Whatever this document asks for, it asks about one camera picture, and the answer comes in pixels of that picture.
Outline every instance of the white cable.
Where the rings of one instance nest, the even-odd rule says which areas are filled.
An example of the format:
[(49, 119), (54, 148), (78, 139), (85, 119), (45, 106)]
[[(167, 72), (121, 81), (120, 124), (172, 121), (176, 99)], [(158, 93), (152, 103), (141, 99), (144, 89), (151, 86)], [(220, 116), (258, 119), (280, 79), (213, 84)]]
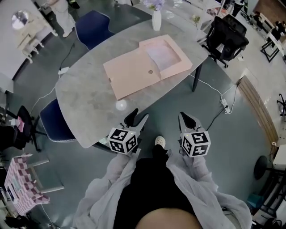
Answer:
[[(212, 86), (210, 86), (209, 84), (207, 84), (206, 82), (204, 82), (204, 81), (202, 81), (202, 80), (200, 80), (199, 79), (199, 81), (200, 82), (202, 82), (202, 83), (204, 83), (204, 84), (206, 84), (206, 85), (208, 85), (210, 88), (212, 88), (213, 90), (215, 90), (215, 91), (217, 91), (219, 94), (220, 94), (220, 103), (223, 105), (223, 103), (222, 103), (222, 99), (223, 99), (223, 95), (225, 94), (225, 93), (227, 93), (230, 89), (232, 89), (233, 87), (236, 87), (236, 89), (237, 89), (237, 85), (233, 85), (233, 86), (231, 86), (228, 90), (226, 90), (226, 92), (224, 92), (223, 94), (221, 94), (217, 89), (215, 89), (215, 88), (213, 88)], [(236, 101), (236, 92), (235, 92), (235, 94), (234, 94), (234, 101), (233, 101), (233, 104), (232, 104), (232, 107), (231, 107), (231, 112), (229, 112), (229, 113), (227, 113), (226, 111), (224, 112), (226, 115), (230, 115), (231, 113), (232, 113), (232, 110), (233, 110), (233, 106), (234, 106), (234, 103), (235, 103), (235, 101)]]
[(46, 213), (46, 211), (45, 211), (45, 209), (44, 209), (44, 207), (43, 207), (43, 205), (41, 204), (41, 206), (42, 206), (42, 208), (43, 208), (43, 210), (44, 210), (44, 212), (45, 212), (45, 214), (46, 214), (46, 216), (49, 218), (49, 220), (50, 220), (50, 217), (49, 217), (49, 215)]
[(47, 95), (45, 95), (45, 96), (43, 96), (43, 97), (40, 97), (40, 98), (36, 101), (36, 103), (35, 103), (34, 106), (32, 107), (32, 110), (31, 110), (31, 112), (30, 112), (30, 115), (31, 115), (31, 113), (32, 113), (32, 111), (33, 111), (33, 109), (34, 109), (34, 107), (36, 106), (36, 104), (40, 101), (40, 99), (42, 99), (42, 98), (44, 98), (44, 97), (50, 95), (50, 94), (53, 92), (54, 89), (55, 89), (55, 86), (54, 86), (54, 88), (50, 91), (50, 93), (48, 93)]

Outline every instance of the white vase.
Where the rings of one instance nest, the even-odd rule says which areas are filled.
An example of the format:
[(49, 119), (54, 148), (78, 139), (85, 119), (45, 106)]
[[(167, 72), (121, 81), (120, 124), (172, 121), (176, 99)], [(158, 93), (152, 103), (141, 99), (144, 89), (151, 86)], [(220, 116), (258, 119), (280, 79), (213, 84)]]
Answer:
[(154, 31), (159, 31), (161, 28), (162, 16), (161, 11), (154, 10), (152, 16), (152, 26)]

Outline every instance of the wooden strip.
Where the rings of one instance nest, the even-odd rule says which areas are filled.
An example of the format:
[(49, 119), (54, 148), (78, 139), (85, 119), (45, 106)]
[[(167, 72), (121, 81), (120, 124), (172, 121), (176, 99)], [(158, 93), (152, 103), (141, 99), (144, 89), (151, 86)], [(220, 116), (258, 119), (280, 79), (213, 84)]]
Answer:
[(278, 134), (276, 132), (272, 119), (269, 115), (269, 112), (267, 111), (264, 103), (262, 102), (254, 86), (251, 84), (251, 82), (246, 76), (241, 78), (238, 88), (240, 89), (240, 92), (245, 98), (245, 100), (251, 106), (260, 127), (263, 129), (263, 132), (266, 135), (266, 138), (270, 146), (271, 154), (274, 156), (277, 147), (273, 146), (272, 142), (278, 141)]

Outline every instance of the white pants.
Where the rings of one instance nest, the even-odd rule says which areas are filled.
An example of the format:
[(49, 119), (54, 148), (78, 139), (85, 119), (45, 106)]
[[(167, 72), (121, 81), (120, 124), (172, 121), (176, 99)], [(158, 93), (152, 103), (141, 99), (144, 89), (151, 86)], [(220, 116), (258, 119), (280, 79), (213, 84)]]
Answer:
[(75, 27), (75, 20), (68, 13), (68, 3), (66, 0), (59, 0), (51, 7), (55, 13), (58, 24), (62, 27), (64, 33), (70, 33)]

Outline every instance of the gray marble tabletop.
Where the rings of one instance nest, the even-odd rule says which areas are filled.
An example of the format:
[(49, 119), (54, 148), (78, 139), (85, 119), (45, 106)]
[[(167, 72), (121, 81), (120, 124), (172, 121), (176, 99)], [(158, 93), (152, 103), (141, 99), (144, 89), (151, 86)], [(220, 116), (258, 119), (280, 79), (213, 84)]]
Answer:
[[(125, 97), (127, 108), (117, 110), (103, 64), (138, 48), (140, 41), (165, 34), (188, 56), (192, 68)], [(164, 20), (160, 31), (153, 30), (151, 20), (136, 24), (89, 51), (60, 78), (55, 87), (60, 109), (78, 142), (88, 148), (107, 136), (135, 108), (141, 112), (164, 96), (207, 57), (207, 52), (190, 39), (190, 34)]]

